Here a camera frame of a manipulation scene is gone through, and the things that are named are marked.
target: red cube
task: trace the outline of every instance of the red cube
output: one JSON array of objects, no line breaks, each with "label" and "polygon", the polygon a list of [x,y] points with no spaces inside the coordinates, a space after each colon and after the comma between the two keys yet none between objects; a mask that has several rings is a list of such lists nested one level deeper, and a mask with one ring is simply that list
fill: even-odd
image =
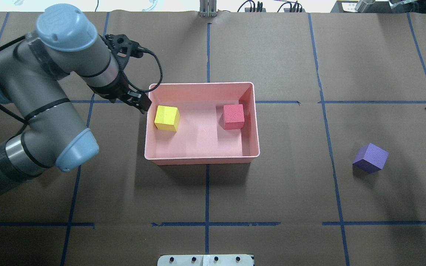
[{"label": "red cube", "polygon": [[241,129],[244,126],[244,110],[241,105],[223,106],[223,128]]}]

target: robotic arm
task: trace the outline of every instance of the robotic arm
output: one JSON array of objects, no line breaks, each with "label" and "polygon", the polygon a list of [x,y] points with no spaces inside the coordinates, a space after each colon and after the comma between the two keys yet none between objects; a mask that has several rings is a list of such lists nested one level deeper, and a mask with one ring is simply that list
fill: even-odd
[{"label": "robotic arm", "polygon": [[[47,8],[36,29],[0,47],[0,109],[24,123],[15,136],[0,143],[0,194],[54,165],[73,170],[98,153],[93,134],[58,80],[74,71],[102,98],[120,99],[142,113],[151,104],[145,92],[162,81],[153,52],[125,35],[100,37],[74,6]],[[118,57],[119,52],[127,56]],[[148,91],[130,83],[123,72],[130,56],[140,58],[144,52],[154,56],[160,70],[159,83]],[[1,105],[7,103],[14,103],[23,118]],[[30,130],[23,132],[28,125]]]}]

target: pink bin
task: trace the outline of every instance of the pink bin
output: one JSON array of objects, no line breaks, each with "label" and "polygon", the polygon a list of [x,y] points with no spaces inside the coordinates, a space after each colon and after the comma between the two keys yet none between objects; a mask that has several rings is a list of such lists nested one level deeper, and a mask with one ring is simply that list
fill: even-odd
[{"label": "pink bin", "polygon": [[[149,93],[144,157],[157,165],[247,163],[259,156],[251,82],[161,84]],[[223,105],[243,104],[242,129],[223,129]],[[179,109],[177,132],[158,130],[158,105]]]}]

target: yellow cube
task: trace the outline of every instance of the yellow cube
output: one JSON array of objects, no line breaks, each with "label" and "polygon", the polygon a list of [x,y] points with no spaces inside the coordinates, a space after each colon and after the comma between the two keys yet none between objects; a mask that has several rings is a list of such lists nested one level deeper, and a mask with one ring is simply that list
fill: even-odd
[{"label": "yellow cube", "polygon": [[174,131],[179,129],[179,109],[171,106],[157,106],[154,124],[159,130]]}]

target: purple block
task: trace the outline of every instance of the purple block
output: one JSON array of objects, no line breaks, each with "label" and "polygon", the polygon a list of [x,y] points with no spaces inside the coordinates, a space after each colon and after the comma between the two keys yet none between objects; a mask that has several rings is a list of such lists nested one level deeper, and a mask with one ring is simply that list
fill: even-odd
[{"label": "purple block", "polygon": [[375,173],[384,168],[388,155],[389,153],[385,150],[369,143],[358,151],[353,165],[356,165],[370,174]]}]

